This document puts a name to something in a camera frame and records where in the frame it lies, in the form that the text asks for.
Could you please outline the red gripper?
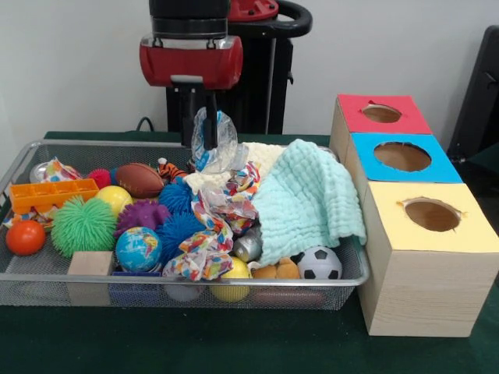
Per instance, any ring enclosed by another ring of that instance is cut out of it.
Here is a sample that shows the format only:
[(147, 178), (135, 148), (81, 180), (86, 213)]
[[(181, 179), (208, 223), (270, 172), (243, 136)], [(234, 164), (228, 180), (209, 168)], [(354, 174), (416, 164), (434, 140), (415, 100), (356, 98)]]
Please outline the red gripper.
[[(177, 83), (201, 83), (208, 90), (229, 90), (242, 73), (242, 42), (239, 37), (215, 40), (158, 39), (146, 36), (140, 42), (140, 67), (151, 86), (173, 87)], [(191, 147), (196, 91), (179, 89), (181, 143)], [(218, 146), (217, 102), (213, 91), (206, 93), (204, 148)]]

